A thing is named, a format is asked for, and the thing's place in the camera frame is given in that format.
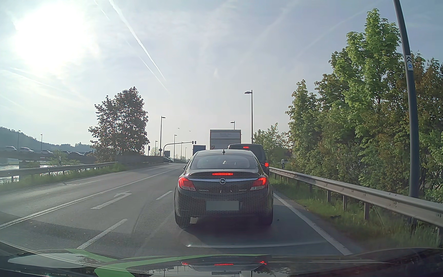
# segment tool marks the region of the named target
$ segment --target asphalt road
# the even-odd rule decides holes
[[[0,240],[31,250],[85,249],[118,257],[358,251],[329,225],[275,197],[274,221],[200,221],[182,230],[173,192],[183,164],[165,164],[0,193]]]

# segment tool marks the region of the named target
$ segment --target blurred license plate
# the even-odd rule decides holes
[[[206,211],[238,211],[238,201],[206,201]]]

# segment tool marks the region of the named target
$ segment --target street lamp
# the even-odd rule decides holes
[[[244,92],[250,94],[250,142],[254,143],[254,110],[253,110],[253,93],[252,90]]]
[[[405,60],[406,85],[408,88],[409,108],[409,196],[418,198],[420,181],[420,143],[418,138],[418,107],[416,104],[415,79],[413,75],[413,61],[409,49],[408,34],[406,33],[405,19],[401,3],[394,0],[394,8],[398,18],[399,34]]]
[[[160,118],[160,147],[162,147],[162,120],[164,119],[165,117],[164,116],[162,116],[161,118]],[[162,155],[162,148],[160,148],[159,149],[159,155],[161,156]]]
[[[177,135],[174,135],[174,154],[172,155],[172,157],[174,158],[174,160],[175,160],[175,137],[176,137]]]
[[[16,149],[20,151],[20,132],[21,130],[18,130],[18,140],[16,141]]]

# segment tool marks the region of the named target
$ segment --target grassy embankment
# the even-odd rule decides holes
[[[74,179],[80,179],[85,177],[91,177],[96,175],[102,175],[107,173],[119,172],[126,170],[126,167],[121,164],[115,164],[111,167],[102,167],[99,169],[87,169],[87,170],[72,170],[72,171],[64,171],[56,173],[43,173],[43,174],[35,174],[32,180],[32,177],[20,176],[18,181],[11,182],[2,182],[0,183],[0,191],[13,190],[22,187],[28,187],[32,185],[42,185],[42,184],[50,184],[57,183],[63,181],[70,181]]]
[[[348,200],[347,210],[343,211],[342,198],[337,194],[333,194],[329,204],[326,191],[316,186],[311,193],[303,182],[298,187],[294,180],[287,183],[285,179],[280,181],[272,176],[271,183],[278,192],[330,222],[366,250],[437,247],[437,231],[427,223],[419,222],[411,235],[407,219],[391,211],[372,206],[369,220],[364,220],[363,204],[356,200]]]

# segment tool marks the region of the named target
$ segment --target truck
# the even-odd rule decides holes
[[[193,145],[193,155],[201,150],[206,150],[206,145]]]
[[[227,149],[230,144],[241,143],[241,130],[210,130],[210,149]]]

